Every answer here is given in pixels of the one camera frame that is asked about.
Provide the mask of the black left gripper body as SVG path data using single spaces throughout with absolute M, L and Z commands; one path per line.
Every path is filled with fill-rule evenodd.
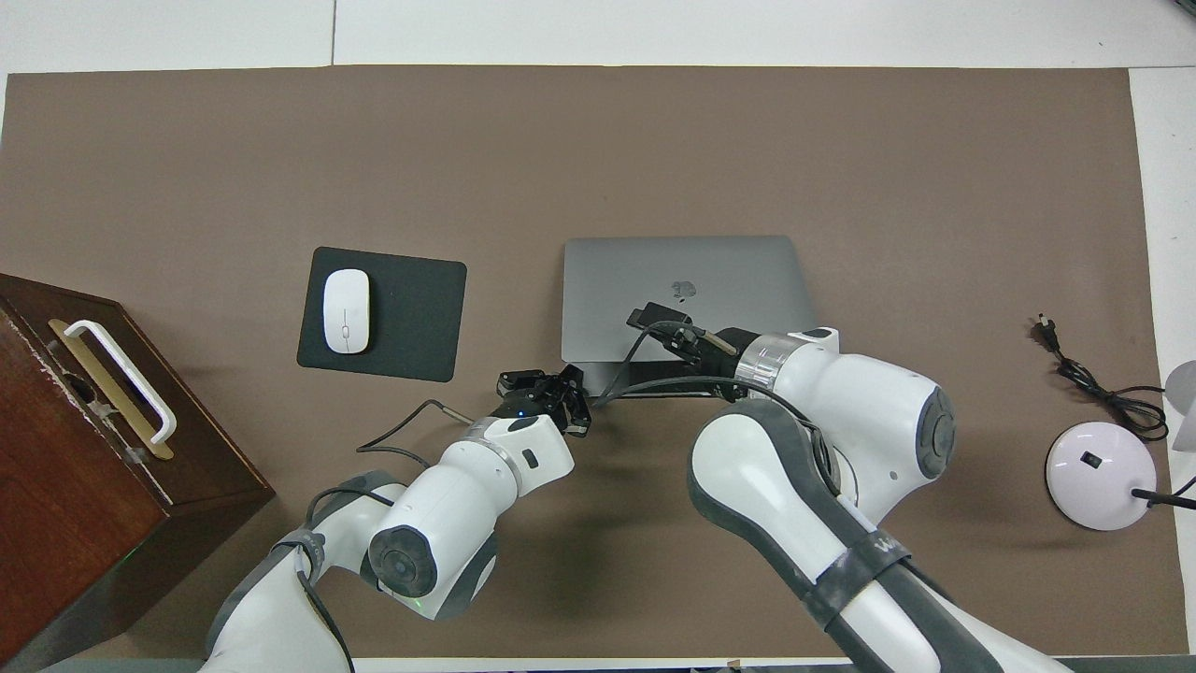
M 500 417 L 517 420 L 548 416 L 555 426 L 568 426 L 565 412 L 567 393 L 568 388 L 561 386 L 512 388 L 500 402 Z

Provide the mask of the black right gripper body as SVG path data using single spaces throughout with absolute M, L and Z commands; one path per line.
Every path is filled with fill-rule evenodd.
M 742 328 L 724 328 L 706 331 L 698 339 L 698 363 L 696 372 L 702 377 L 734 378 L 740 357 L 761 334 Z

